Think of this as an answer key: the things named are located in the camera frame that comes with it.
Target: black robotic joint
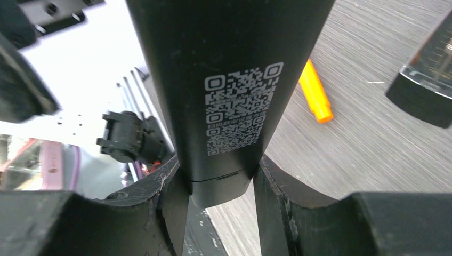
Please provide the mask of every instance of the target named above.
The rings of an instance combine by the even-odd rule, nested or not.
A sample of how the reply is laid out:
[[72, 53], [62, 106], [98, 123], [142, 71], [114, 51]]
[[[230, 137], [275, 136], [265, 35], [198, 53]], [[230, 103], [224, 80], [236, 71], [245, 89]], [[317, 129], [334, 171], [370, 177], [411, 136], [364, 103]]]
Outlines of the black robotic joint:
[[153, 116], [143, 121], [134, 112], [123, 111], [109, 112], [102, 119], [107, 121], [106, 130], [96, 142], [102, 154], [121, 163], [163, 163], [168, 158], [169, 150]]

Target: orange marker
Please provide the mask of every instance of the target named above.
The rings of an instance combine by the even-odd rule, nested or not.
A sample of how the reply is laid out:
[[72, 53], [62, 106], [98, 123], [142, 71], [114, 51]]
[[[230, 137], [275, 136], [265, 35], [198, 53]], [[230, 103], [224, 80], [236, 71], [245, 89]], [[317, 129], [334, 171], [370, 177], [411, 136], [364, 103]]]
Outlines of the orange marker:
[[333, 119], [333, 113], [331, 112], [331, 104], [326, 96], [325, 90], [317, 76], [314, 65], [311, 59], [308, 60], [306, 66], [301, 73], [298, 80], [303, 90], [306, 101], [309, 108], [315, 115], [317, 122], [325, 123]]

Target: white qr code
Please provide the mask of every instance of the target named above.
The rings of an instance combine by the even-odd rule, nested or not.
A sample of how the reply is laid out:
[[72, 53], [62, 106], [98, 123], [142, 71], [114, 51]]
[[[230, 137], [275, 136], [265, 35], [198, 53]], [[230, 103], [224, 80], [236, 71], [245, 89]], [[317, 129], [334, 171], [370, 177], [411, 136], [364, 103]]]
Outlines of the white qr code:
[[252, 68], [205, 79], [209, 156], [257, 142], [283, 65], [279, 62], [264, 70]]

